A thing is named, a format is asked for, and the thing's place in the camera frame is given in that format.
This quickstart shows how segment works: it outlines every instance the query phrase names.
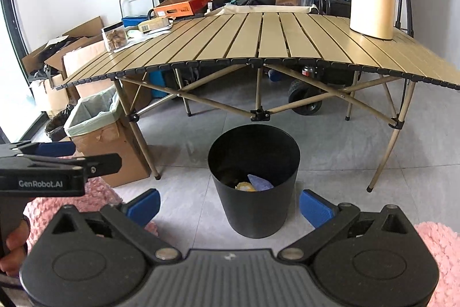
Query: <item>pink fluffy fabric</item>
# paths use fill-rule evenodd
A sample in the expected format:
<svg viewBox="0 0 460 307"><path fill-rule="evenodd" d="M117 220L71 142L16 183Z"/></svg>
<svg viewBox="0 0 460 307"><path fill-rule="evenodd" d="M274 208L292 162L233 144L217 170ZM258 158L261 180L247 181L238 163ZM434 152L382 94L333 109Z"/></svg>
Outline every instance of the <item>pink fluffy fabric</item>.
<svg viewBox="0 0 460 307"><path fill-rule="evenodd" d="M429 307L460 306L460 237L440 223L421 223L415 229L439 268L439 282Z"/></svg>
<svg viewBox="0 0 460 307"><path fill-rule="evenodd" d="M30 220L30 236L27 240L29 251L63 205L73 204L80 212L92 212L99 211L106 204L123 203L123 199L100 177L89 178L85 192L82 197L35 198L26 206L24 215ZM145 229L158 235L154 222L148 223Z"/></svg>

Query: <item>slatted tabletop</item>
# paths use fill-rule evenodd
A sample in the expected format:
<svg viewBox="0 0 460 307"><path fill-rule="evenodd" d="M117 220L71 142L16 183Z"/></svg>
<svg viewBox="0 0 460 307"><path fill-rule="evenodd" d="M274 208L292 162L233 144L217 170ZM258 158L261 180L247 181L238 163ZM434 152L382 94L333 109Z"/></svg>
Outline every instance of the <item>slatted tabletop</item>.
<svg viewBox="0 0 460 307"><path fill-rule="evenodd" d="M352 31L350 19L291 12L180 21L169 34L95 57L59 88L158 69L245 63L317 64L460 90L460 71L400 30L383 41Z"/></svg>

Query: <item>ribbed gray surface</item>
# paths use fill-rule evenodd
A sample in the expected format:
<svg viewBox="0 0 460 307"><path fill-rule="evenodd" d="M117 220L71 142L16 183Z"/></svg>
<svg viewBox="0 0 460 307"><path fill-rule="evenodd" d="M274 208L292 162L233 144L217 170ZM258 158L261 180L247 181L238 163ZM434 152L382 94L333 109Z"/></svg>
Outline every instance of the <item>ribbed gray surface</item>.
<svg viewBox="0 0 460 307"><path fill-rule="evenodd" d="M192 250L174 266L157 267L123 307L338 306L302 266L286 266L268 250Z"/></svg>

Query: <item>blue gripper pad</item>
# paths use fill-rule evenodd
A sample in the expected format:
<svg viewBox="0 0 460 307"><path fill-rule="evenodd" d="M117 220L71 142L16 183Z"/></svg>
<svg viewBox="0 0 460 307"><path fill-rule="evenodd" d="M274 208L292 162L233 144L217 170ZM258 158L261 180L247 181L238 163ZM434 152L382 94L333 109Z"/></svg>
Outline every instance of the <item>blue gripper pad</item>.
<svg viewBox="0 0 460 307"><path fill-rule="evenodd" d="M337 206L310 189L302 191L298 200L298 206L303 217L315 229L332 219L339 212Z"/></svg>
<svg viewBox="0 0 460 307"><path fill-rule="evenodd" d="M144 227L159 212L160 205L160 192L157 189L148 189L132 201L124 204L121 212L139 226Z"/></svg>
<svg viewBox="0 0 460 307"><path fill-rule="evenodd" d="M52 156L68 156L75 153L75 143L73 142L48 142L40 143L35 150L35 155Z"/></svg>

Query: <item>black trash can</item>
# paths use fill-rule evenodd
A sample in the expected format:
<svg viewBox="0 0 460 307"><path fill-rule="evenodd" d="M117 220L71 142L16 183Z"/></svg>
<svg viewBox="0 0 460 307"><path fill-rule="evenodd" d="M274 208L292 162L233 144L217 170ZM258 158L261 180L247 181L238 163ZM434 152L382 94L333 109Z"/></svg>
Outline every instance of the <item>black trash can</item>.
<svg viewBox="0 0 460 307"><path fill-rule="evenodd" d="M225 215L245 237L264 238L286 221L294 191L300 150L286 132L270 125L239 126L222 134L211 146L208 165ZM248 174L270 181L273 189L236 190Z"/></svg>

